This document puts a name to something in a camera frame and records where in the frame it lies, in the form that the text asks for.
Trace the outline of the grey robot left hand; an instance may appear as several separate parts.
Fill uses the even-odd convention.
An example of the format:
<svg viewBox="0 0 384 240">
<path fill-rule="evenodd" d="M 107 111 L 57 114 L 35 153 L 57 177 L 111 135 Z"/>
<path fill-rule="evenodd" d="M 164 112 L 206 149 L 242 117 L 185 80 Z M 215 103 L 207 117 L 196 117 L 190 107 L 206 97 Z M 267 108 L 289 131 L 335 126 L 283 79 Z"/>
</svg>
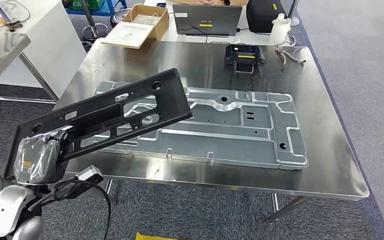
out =
<svg viewBox="0 0 384 240">
<path fill-rule="evenodd" d="M 25 137 L 20 141 L 13 171 L 18 184 L 39 186 L 59 181 L 67 165 L 60 160 L 75 127 L 66 125 L 45 133 Z"/>
</svg>

